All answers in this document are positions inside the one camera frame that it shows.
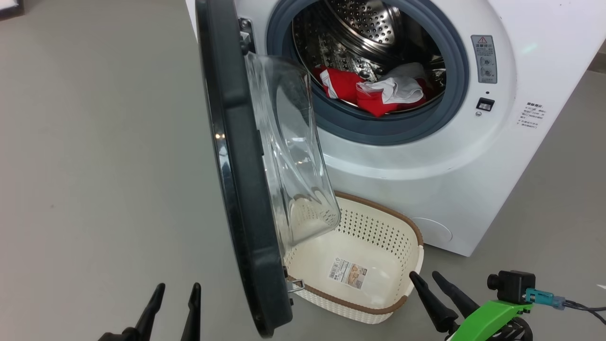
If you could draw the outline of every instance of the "brown basket rim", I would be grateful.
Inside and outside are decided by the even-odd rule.
[[[417,241],[419,242],[419,246],[423,246],[423,236],[421,235],[421,231],[419,230],[419,228],[416,226],[416,224],[408,217],[406,217],[404,214],[401,214],[399,212],[396,212],[390,208],[386,208],[383,205],[377,204],[374,201],[370,201],[368,199],[364,199],[364,198],[360,198],[357,197],[355,195],[352,194],[347,194],[347,193],[343,193],[343,192],[339,192],[339,191],[335,191],[335,195],[339,198],[343,198],[346,200],[350,200],[350,201],[354,201],[360,204],[364,204],[366,206],[369,206],[371,208],[377,209],[379,211],[385,212],[391,216],[394,216],[402,221],[404,221],[406,224],[408,224],[413,231],[415,232],[415,235],[417,237]],[[290,281],[295,280],[294,277],[292,276],[288,276],[288,279]],[[338,297],[329,295],[327,293],[325,293],[324,291],[320,291],[312,286],[308,286],[305,285],[305,290],[309,291],[312,294],[318,295],[320,297],[322,297],[323,299],[327,299],[333,303],[337,303],[339,305],[342,306],[346,306],[348,308],[351,309],[355,309],[358,311],[362,311],[362,312],[366,312],[368,314],[373,314],[373,315],[385,315],[385,314],[390,314],[396,310],[398,310],[401,306],[404,305],[404,303],[406,303],[406,300],[408,299],[408,296],[403,295],[396,303],[386,307],[386,308],[381,308],[381,309],[373,309],[373,308],[368,308],[365,306],[361,306],[361,305],[357,305],[355,303],[346,301],[346,300],[342,300]]]

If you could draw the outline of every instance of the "black wall object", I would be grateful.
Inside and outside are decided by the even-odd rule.
[[[23,15],[25,13],[23,1],[24,0],[17,0],[15,6],[0,9],[0,21]]]

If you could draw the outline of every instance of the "floor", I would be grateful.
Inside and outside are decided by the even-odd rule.
[[[13,340],[96,340],[135,323],[165,280],[152,340],[177,339],[199,280],[204,340],[257,340],[228,235],[214,228],[225,224],[212,215],[221,205],[203,196],[218,185],[199,181],[216,171],[196,139],[205,117],[186,114],[204,103],[184,1],[27,5],[0,22],[0,329]],[[496,298],[489,274],[517,269],[539,289],[606,305],[604,93],[606,75],[587,72],[473,256],[428,246],[423,276],[437,270],[482,303]],[[208,249],[209,234],[224,246]],[[415,294],[373,326],[295,300],[295,321],[274,339],[443,339]],[[537,340],[605,330],[569,309],[537,306],[527,320]]]

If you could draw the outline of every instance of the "laundry basket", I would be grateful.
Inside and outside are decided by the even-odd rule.
[[[412,292],[408,274],[423,263],[423,238],[409,218],[372,201],[336,193],[341,223],[284,257],[302,298],[335,314],[375,324]]]

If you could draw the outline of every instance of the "metal latch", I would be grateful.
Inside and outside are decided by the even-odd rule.
[[[287,284],[289,294],[291,292],[297,292],[297,291],[301,291],[301,290],[305,289],[305,282],[303,282],[302,279],[286,281],[286,284]]]

